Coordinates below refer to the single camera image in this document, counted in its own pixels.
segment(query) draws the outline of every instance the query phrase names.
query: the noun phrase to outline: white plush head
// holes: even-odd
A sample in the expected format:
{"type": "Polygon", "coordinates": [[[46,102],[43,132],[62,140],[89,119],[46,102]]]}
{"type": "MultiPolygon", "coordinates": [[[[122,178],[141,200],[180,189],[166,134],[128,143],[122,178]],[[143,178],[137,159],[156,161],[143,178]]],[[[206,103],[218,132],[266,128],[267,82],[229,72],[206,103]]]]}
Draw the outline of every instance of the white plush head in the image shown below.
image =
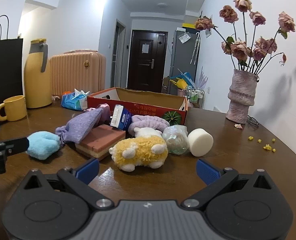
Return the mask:
{"type": "Polygon", "coordinates": [[[155,130],[153,128],[150,128],[150,127],[144,127],[144,128],[134,128],[134,132],[136,133],[135,134],[135,137],[140,137],[140,136],[144,136],[144,137],[150,137],[151,135],[157,135],[159,137],[162,138],[162,132],[161,131],[158,131],[158,130],[155,130]]]}

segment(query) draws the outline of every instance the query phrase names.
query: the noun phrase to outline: brown tabletop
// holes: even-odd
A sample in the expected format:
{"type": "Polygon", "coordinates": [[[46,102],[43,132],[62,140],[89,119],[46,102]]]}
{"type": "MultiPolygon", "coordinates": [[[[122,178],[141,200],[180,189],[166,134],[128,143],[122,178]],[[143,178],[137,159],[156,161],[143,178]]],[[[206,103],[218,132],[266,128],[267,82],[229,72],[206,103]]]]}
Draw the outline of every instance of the brown tabletop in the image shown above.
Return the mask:
{"type": "MultiPolygon", "coordinates": [[[[76,114],[78,112],[61,108],[58,103],[29,110],[27,118],[0,127],[0,141],[36,131],[54,132],[76,114]]],[[[293,210],[294,222],[287,239],[296,240],[296,154],[266,128],[246,124],[244,130],[237,129],[223,113],[190,108],[186,126],[189,132],[203,128],[214,137],[214,146],[204,158],[219,168],[233,167],[240,173],[253,173],[258,168],[268,171],[293,210]],[[254,140],[248,141],[248,136],[253,136],[254,140]],[[257,143],[257,139],[262,139],[262,143],[257,143]],[[262,147],[266,143],[273,145],[276,153],[265,151],[262,147]]],[[[180,203],[205,187],[195,172],[197,159],[190,153],[170,154],[157,170],[137,167],[134,172],[125,173],[107,157],[101,161],[100,173],[90,185],[115,203],[120,199],[176,199],[180,203]]],[[[8,157],[6,173],[0,175],[0,240],[7,239],[1,223],[2,209],[31,168],[39,168],[45,174],[56,173],[64,166],[76,167],[85,160],[86,157],[68,145],[45,161],[35,160],[25,153],[8,157]]]]}

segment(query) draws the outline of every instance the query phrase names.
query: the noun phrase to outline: suitcase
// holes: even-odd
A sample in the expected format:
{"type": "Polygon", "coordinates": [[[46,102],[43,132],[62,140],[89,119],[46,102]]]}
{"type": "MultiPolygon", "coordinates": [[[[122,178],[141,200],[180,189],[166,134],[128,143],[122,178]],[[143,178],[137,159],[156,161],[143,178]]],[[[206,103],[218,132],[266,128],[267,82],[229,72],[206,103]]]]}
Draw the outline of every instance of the suitcase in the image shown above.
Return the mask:
{"type": "Polygon", "coordinates": [[[50,59],[52,95],[75,89],[95,93],[105,89],[106,58],[96,50],[78,49],[50,59]]]}

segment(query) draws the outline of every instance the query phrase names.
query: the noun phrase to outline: light blue plush toy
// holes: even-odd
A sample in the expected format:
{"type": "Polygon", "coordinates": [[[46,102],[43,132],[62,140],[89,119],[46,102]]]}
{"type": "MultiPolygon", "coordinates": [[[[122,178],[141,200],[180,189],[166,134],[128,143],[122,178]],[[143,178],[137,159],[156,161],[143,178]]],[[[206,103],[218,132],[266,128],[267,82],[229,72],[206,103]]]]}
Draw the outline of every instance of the light blue plush toy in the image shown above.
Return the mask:
{"type": "Polygon", "coordinates": [[[45,160],[60,149],[60,137],[46,131],[36,132],[28,137],[28,155],[38,160],[45,160]]]}

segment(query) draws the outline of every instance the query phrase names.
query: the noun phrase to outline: green pumpkin picture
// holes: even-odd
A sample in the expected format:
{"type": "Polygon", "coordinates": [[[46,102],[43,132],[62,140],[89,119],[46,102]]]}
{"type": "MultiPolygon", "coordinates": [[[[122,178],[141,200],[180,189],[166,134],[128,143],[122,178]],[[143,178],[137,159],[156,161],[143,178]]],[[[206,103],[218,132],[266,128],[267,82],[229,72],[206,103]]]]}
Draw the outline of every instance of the green pumpkin picture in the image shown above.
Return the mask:
{"type": "Polygon", "coordinates": [[[165,112],[162,116],[162,119],[165,119],[169,122],[170,125],[176,125],[181,123],[181,115],[176,111],[165,112]]]}

